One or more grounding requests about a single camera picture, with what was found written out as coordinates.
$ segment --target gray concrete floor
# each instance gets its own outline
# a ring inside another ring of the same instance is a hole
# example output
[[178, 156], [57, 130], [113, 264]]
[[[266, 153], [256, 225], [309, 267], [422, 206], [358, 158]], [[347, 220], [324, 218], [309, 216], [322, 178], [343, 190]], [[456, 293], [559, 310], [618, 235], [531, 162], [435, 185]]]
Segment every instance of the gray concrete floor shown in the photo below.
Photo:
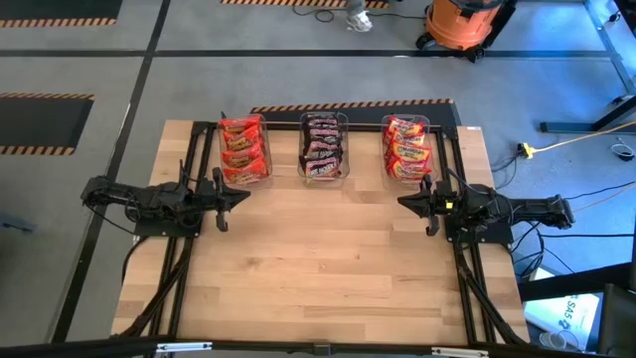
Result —
[[[124, 1], [119, 21], [111, 28], [0, 29], [0, 49], [144, 49], [160, 3]], [[391, 11], [419, 16], [424, 5], [405, 0]], [[288, 7], [173, 0], [159, 48], [406, 50], [421, 33], [416, 20], [381, 18], [375, 24], [373, 33], [357, 34], [346, 30], [341, 14], [333, 23], [322, 24], [294, 16]], [[581, 5], [523, 3], [493, 49], [603, 47]], [[0, 319], [8, 327], [0, 336], [2, 346], [39, 343], [49, 337], [87, 222], [80, 191], [88, 177], [103, 173], [140, 63], [140, 59], [0, 59], [0, 91], [95, 93], [75, 155], [0, 156], [2, 209], [38, 225], [37, 233], [30, 236], [0, 232]], [[507, 157], [520, 141], [543, 146], [571, 138], [541, 134], [538, 123], [595, 120], [623, 92], [612, 64], [599, 59], [485, 59], [477, 65], [458, 59], [156, 59], [118, 180], [147, 183], [166, 119], [211, 120], [221, 110], [240, 115], [255, 105], [451, 97], [464, 124], [484, 128], [495, 162]], [[636, 146], [636, 138], [623, 139]], [[634, 162], [622, 162], [608, 150], [615, 142], [615, 136], [607, 135], [520, 161], [515, 180], [502, 192], [512, 197], [572, 196], [632, 180]], [[501, 183], [505, 178], [496, 179]], [[602, 197], [580, 199], [572, 207]], [[629, 233], [634, 228], [634, 202], [636, 191], [631, 191], [577, 213], [570, 231]], [[109, 210], [108, 216], [124, 223], [117, 210]], [[520, 235], [524, 230], [522, 224], [514, 231]], [[551, 239], [547, 246], [576, 270], [626, 262], [631, 250], [630, 241], [623, 239]], [[121, 262], [129, 247], [129, 236], [104, 224], [70, 339], [108, 335]], [[536, 247], [536, 240], [527, 240], [521, 252], [529, 254]], [[544, 263], [565, 272], [551, 256]]]

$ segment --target yellow and black hazard tape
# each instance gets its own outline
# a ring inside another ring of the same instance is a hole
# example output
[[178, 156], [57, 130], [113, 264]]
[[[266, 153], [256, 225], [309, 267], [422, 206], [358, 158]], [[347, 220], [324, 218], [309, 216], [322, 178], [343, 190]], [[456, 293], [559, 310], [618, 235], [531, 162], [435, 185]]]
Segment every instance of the yellow and black hazard tape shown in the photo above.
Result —
[[0, 20], [0, 28], [108, 26], [116, 22], [117, 19], [110, 18]]
[[73, 147], [0, 145], [0, 154], [5, 155], [71, 155]]
[[[222, 4], [232, 5], [278, 5], [278, 6], [319, 6], [330, 8], [344, 8], [347, 0], [221, 0]], [[372, 0], [366, 1], [369, 9], [388, 9], [389, 2]]]
[[263, 113], [268, 111], [289, 111], [289, 110], [324, 110], [342, 108], [362, 108], [394, 105], [423, 105], [423, 104], [448, 104], [453, 103], [453, 99], [408, 99], [408, 100], [376, 100], [362, 102], [345, 103], [322, 103], [322, 104], [297, 104], [297, 105], [271, 105], [260, 106], [251, 109], [250, 113]]
[[60, 99], [60, 98], [82, 98], [94, 100], [93, 94], [78, 94], [78, 93], [21, 93], [21, 92], [4, 92], [0, 93], [0, 98], [45, 98], [45, 99]]

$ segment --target wood plank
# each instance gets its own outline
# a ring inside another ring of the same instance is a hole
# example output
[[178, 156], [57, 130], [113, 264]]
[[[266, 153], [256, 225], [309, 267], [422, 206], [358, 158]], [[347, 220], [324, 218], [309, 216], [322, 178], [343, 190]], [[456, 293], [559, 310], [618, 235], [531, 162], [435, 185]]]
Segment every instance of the wood plank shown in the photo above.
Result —
[[[166, 122], [151, 184], [177, 179], [191, 127], [191, 121]], [[458, 130], [468, 180], [492, 185], [481, 130]], [[325, 186], [307, 186], [298, 176], [297, 132], [270, 131], [269, 141], [273, 176], [228, 214], [230, 231], [217, 231], [214, 215], [204, 219], [178, 336], [466, 344], [452, 248], [443, 229], [427, 237], [426, 221], [397, 204], [396, 197], [416, 188], [383, 175], [378, 135], [350, 133], [351, 174]], [[430, 146], [438, 179], [434, 138]], [[209, 176], [218, 153], [215, 138]], [[154, 293], [165, 243], [152, 239], [131, 258], [113, 333], [125, 329]], [[481, 247], [493, 302], [527, 338], [510, 256], [499, 246]]]

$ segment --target yellow cable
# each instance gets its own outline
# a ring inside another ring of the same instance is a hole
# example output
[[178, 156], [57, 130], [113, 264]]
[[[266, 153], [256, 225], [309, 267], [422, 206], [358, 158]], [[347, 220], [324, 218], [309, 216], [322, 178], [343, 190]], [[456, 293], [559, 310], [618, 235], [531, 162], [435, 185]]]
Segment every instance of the yellow cable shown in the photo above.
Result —
[[543, 152], [543, 151], [546, 151], [546, 150], [550, 150], [550, 149], [557, 148], [557, 147], [562, 146], [562, 145], [566, 145], [566, 144], [574, 143], [574, 142], [579, 141], [579, 140], [583, 140], [583, 139], [591, 138], [591, 137], [596, 136], [596, 135], [601, 135], [601, 134], [611, 133], [611, 132], [613, 132], [613, 131], [616, 131], [616, 130], [618, 130], [618, 129], [622, 129], [622, 128], [624, 128], [624, 127], [626, 127], [626, 126], [629, 126], [629, 125], [632, 125], [632, 124], [636, 124], [636, 120], [635, 120], [635, 121], [630, 121], [630, 122], [627, 122], [627, 123], [623, 123], [623, 124], [621, 124], [621, 125], [615, 126], [615, 127], [613, 127], [613, 128], [607, 129], [607, 130], [603, 130], [603, 131], [599, 131], [599, 132], [595, 132], [595, 133], [591, 133], [591, 134], [583, 135], [583, 136], [578, 137], [578, 138], [574, 138], [574, 139], [566, 140], [566, 141], [561, 142], [561, 143], [557, 143], [557, 144], [549, 145], [549, 146], [544, 147], [544, 148], [533, 148], [533, 147], [529, 147], [529, 151], [530, 151], [531, 153], [539, 153], [539, 152]]
[[585, 205], [585, 206], [584, 206], [584, 207], [582, 207], [582, 208], [578, 208], [578, 209], [574, 210], [574, 211], [573, 211], [573, 213], [579, 212], [579, 211], [584, 210], [584, 209], [587, 209], [587, 208], [591, 208], [591, 207], [593, 207], [594, 205], [598, 205], [598, 204], [600, 204], [600, 203], [602, 203], [602, 202], [608, 201], [609, 199], [611, 199], [611, 198], [613, 198], [613, 197], [615, 197], [615, 196], [617, 196], [617, 195], [619, 195], [619, 194], [622, 194], [622, 193], [624, 193], [624, 192], [628, 191], [629, 189], [633, 188], [634, 186], [636, 186], [636, 183], [633, 183], [633, 184], [631, 184], [631, 185], [628, 185], [628, 186], [624, 187], [622, 190], [620, 190], [620, 191], [618, 191], [618, 192], [616, 192], [616, 193], [614, 193], [614, 194], [612, 194], [612, 195], [608, 196], [608, 197], [607, 197], [607, 198], [605, 198], [605, 199], [601, 199], [601, 200], [599, 200], [599, 201], [597, 201], [597, 202], [595, 202], [595, 203], [591, 203], [591, 204], [589, 204], [589, 205]]

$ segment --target shoe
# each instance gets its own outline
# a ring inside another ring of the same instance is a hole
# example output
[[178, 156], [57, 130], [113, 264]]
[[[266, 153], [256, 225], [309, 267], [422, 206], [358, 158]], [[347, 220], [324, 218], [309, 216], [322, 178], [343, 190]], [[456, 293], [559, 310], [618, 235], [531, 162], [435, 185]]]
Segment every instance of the shoe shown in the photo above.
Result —
[[347, 16], [347, 24], [349, 24], [357, 32], [369, 32], [374, 25], [369, 20], [366, 11], [359, 12], [356, 15]]

